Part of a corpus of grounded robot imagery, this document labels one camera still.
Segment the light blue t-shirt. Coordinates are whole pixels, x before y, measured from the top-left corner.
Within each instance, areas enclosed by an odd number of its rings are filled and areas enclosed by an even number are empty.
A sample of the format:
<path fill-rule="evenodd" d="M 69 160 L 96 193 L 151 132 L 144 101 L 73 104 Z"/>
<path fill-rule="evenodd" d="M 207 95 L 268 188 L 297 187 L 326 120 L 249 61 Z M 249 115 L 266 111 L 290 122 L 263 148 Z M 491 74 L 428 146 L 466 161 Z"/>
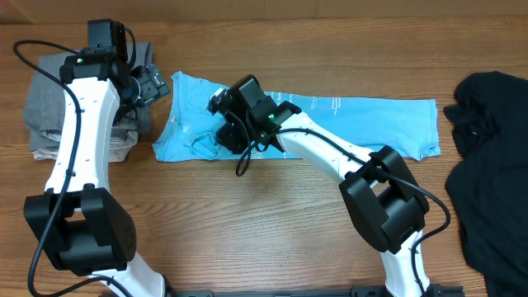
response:
<path fill-rule="evenodd" d="M 236 155 L 214 140 L 224 123 L 206 107 L 221 86 L 182 72 L 172 75 L 172 109 L 153 151 L 159 162 L 234 160 Z M 393 100 L 367 97 L 307 97 L 270 92 L 276 103 L 290 101 L 316 124 L 349 143 L 377 151 L 385 145 L 420 161 L 441 155 L 438 110 L 433 99 Z"/>

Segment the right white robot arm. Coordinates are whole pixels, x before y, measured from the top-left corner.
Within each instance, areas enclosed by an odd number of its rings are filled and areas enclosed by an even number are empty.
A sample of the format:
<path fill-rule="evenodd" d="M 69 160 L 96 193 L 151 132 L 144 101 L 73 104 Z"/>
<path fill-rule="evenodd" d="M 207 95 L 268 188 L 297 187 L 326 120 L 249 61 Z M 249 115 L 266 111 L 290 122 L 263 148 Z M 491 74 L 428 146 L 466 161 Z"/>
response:
<path fill-rule="evenodd" d="M 216 142 L 237 154 L 235 173 L 248 169 L 252 151 L 274 147 L 310 163 L 337 182 L 357 233 L 380 253 L 386 296 L 424 296 L 430 281 L 418 242 L 429 204 L 403 157 L 389 146 L 363 148 L 325 130 L 289 101 L 276 104 L 247 75 L 211 97 L 209 113 L 225 120 Z"/>

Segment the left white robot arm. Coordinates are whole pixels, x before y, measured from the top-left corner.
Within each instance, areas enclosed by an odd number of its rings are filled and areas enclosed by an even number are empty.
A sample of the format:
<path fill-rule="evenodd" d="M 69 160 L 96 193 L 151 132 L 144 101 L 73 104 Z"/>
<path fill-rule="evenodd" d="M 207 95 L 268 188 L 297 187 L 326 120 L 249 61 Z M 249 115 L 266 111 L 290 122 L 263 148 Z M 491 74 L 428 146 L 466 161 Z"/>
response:
<path fill-rule="evenodd" d="M 87 47 L 70 50 L 54 76 L 64 90 L 58 157 L 44 192 L 23 208 L 38 239 L 35 254 L 117 296 L 172 296 L 167 277 L 139 255 L 134 221 L 108 179 L 112 126 L 170 89 L 155 65 L 136 63 L 134 35 L 122 23 L 91 20 L 87 37 Z"/>

